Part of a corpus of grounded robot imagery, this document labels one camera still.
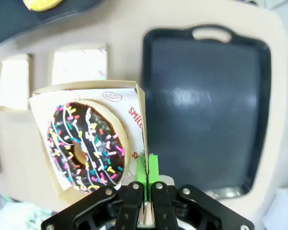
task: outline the chocolate icing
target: chocolate icing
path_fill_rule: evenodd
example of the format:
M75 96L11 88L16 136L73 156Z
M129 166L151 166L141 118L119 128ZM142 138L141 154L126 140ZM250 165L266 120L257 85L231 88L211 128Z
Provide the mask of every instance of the chocolate icing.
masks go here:
M49 121L47 137L57 168L73 187L91 192L120 181L123 146L112 124L94 108L76 102L60 105ZM74 156L76 143L85 154L85 165Z

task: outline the open donut box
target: open donut box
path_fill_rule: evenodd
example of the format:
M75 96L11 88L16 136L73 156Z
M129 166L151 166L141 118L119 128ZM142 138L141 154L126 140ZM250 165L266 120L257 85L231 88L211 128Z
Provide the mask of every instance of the open donut box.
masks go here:
M43 102L41 102L40 100L37 100L36 102L36 98L38 98L36 96L38 95L42 96L42 95L46 95L47 93L58 92L58 91L73 92L76 90L102 90L102 89L134 89L135 90L137 99L139 102L139 108L140 108L139 112L141 113L141 116L142 116L142 125L140 126L142 128L142 138L143 138L143 144L144 144L144 149L143 149L144 152L142 152L142 154L145 154L146 168L148 170L148 165L147 165L148 154L147 154L147 142L146 142L146 123L145 123L145 93L135 81L123 81L123 80L122 81L121 80L81 81L81 82L73 82L73 83L66 83L66 84L60 84L60 85L51 85L51 86L36 90L35 92L33 92L33 97L30 98L30 104L31 104L31 108L32 108L34 117L36 119L37 125L39 126L39 118L37 114L38 110L36 108L40 107L40 105ZM55 168L53 167L53 163L51 162L51 157L49 157L42 134L41 134L41 139L42 139L42 146L43 146L43 152L45 155L45 160L48 166L48 173L55 187L55 190L57 191L58 198L66 201L68 204L73 204L77 202L78 200L84 198L86 194L83 193L82 191L74 189L73 187L63 189L62 185L58 181ZM136 152L133 152L132 149L130 151L130 159L131 159L131 162L129 163L130 167L131 166L133 166L133 168L136 167L136 162L137 162Z

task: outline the donut hole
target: donut hole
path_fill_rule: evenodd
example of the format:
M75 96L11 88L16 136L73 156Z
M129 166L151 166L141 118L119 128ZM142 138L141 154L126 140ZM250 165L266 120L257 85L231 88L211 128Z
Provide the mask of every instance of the donut hole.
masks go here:
M74 162L75 164L79 164L83 167L85 167L85 162L86 162L86 153L84 153L82 150L81 150L81 146L79 143L76 143L74 146L73 146L73 152L74 152L74 155L75 155L75 161Z

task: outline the yellow sprinkle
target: yellow sprinkle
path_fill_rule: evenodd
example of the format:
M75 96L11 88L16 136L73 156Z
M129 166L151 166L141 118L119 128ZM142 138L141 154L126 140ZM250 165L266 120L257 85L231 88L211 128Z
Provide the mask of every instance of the yellow sprinkle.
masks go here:
M98 154L98 152L94 152L94 155L99 159L99 154Z
M95 129L97 126L97 123L92 123L92 129Z

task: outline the handle cutout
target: handle cutout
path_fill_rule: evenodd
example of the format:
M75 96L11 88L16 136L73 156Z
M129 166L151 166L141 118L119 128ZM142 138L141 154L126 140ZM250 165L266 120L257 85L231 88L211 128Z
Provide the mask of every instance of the handle cutout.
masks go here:
M217 28L198 28L192 31L192 36L196 40L214 39L223 43L231 41L229 32Z

